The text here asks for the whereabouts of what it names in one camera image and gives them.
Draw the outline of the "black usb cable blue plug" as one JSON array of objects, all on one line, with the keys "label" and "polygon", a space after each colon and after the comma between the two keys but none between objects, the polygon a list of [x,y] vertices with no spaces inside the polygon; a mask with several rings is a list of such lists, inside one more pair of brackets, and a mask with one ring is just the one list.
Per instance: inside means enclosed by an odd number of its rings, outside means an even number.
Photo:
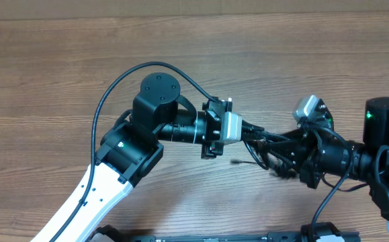
[{"label": "black usb cable blue plug", "polygon": [[292,162],[282,154],[273,151],[273,145],[289,140],[289,138],[265,131],[260,128],[244,128],[242,141],[255,162],[264,170],[271,169],[274,176],[283,179],[297,177]]}]

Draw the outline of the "black usb cable silver plug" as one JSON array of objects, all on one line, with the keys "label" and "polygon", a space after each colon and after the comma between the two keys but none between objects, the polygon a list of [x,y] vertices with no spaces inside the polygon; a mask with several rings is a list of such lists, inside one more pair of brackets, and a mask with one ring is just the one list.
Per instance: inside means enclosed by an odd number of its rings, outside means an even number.
[{"label": "black usb cable silver plug", "polygon": [[263,153],[265,146],[259,140],[251,140],[244,142],[245,148],[248,150],[252,160],[231,159],[231,165],[249,164],[258,165],[264,170],[273,170],[278,173],[283,165],[283,161],[270,153]]}]

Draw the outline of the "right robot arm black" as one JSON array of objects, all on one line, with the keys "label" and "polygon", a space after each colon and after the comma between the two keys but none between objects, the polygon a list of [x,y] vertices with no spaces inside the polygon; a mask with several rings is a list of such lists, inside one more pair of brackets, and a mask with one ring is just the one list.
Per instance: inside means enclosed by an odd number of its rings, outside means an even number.
[{"label": "right robot arm black", "polygon": [[370,189],[373,203],[387,222],[389,232],[389,97],[366,101],[363,140],[345,140],[334,129],[334,119],[327,105],[315,95],[301,99],[293,111],[297,129],[284,134],[266,134],[256,143],[262,158],[274,156],[281,161],[271,168],[279,175],[295,175],[309,188],[315,189],[327,174],[339,181],[314,213],[312,221],[302,229],[305,241],[343,241],[330,223],[318,218],[331,197],[346,179],[360,181]]}]

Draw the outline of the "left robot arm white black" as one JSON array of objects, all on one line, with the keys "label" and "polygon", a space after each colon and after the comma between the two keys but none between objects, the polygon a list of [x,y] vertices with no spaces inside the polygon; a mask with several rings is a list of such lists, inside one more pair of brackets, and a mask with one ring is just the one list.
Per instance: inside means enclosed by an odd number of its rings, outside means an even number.
[{"label": "left robot arm white black", "polygon": [[163,157],[162,141],[201,145],[214,159],[225,145],[252,139],[263,129],[232,111],[232,101],[205,103],[197,111],[172,75],[146,76],[132,109],[125,111],[93,150],[93,163],[35,241],[86,241],[106,214]]}]

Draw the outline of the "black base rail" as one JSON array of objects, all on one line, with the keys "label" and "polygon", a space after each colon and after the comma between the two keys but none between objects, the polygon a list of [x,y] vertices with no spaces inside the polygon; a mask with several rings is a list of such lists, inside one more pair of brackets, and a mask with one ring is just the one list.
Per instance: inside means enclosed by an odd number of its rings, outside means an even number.
[{"label": "black base rail", "polygon": [[[94,241],[123,242],[302,242],[310,241],[309,226],[302,225],[299,231],[272,231],[260,235],[204,235],[204,236],[169,236],[135,235],[123,233],[110,225],[99,227],[86,239]],[[359,232],[343,232],[333,223],[320,223],[320,235],[315,241],[361,242]]]}]

